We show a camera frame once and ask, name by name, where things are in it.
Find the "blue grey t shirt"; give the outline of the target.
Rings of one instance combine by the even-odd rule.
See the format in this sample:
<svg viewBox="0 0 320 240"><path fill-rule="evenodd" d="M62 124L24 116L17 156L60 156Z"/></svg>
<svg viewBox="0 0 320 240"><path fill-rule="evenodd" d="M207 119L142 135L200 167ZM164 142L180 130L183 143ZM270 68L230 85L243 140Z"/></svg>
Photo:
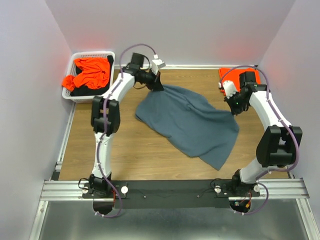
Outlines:
<svg viewBox="0 0 320 240"><path fill-rule="evenodd" d="M239 126L231 112L214 108L201 94L165 84L151 91L135 117L190 158L220 170L236 143Z"/></svg>

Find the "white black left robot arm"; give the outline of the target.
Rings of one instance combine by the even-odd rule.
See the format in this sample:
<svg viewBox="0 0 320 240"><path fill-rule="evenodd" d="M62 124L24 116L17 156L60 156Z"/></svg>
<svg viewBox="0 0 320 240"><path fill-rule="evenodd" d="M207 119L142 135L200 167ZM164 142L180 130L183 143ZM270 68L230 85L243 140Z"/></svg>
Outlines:
<svg viewBox="0 0 320 240"><path fill-rule="evenodd" d="M115 133L121 123L120 103L136 83L145 85L152 92L161 92L160 69L166 64L155 53L149 68L143 69L145 56L133 53L131 61L121 69L116 81L102 95L92 99L91 126L95 137L95 160L88 178L89 189L104 198L113 192L110 181L111 148Z"/></svg>

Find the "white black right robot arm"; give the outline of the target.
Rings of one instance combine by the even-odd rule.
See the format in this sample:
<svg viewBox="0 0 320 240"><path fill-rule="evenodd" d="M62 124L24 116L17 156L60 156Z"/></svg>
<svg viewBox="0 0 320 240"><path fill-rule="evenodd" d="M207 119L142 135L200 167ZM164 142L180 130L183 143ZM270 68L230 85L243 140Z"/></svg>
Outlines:
<svg viewBox="0 0 320 240"><path fill-rule="evenodd" d="M276 106L268 84L258 83L253 71L239 75L239 87L233 81L224 79L221 79L220 87L224 90L224 101L233 115L252 107L264 129L254 160L237 170L228 182L227 189L241 196L254 190L257 181L268 173L289 172L297 165L303 131L286 120Z"/></svg>

